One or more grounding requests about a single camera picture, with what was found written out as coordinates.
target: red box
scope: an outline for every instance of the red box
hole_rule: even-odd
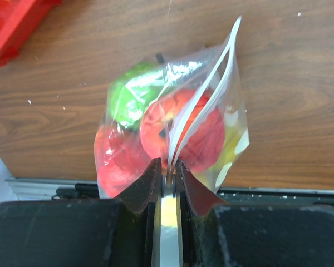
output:
[[[0,0],[0,66],[19,55],[18,50],[61,0]]]

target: green apple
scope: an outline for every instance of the green apple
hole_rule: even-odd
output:
[[[111,84],[107,112],[121,126],[138,130],[149,105],[165,93],[164,79],[165,70],[157,64],[138,63]]]

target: wooden table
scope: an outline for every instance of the wooden table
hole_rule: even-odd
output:
[[[251,145],[225,185],[334,189],[334,0],[66,0],[0,68],[0,157],[16,177],[95,180],[108,84],[221,42],[240,14]]]

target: plastic bag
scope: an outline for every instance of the plastic bag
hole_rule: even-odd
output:
[[[155,157],[166,174],[182,159],[205,186],[220,188],[249,144],[235,57],[240,20],[220,46],[158,53],[111,84],[94,143],[101,197],[125,190]]]

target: red plastic bin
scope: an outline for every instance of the red plastic bin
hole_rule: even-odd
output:
[[[0,66],[19,55],[18,50],[61,0],[0,0]]]

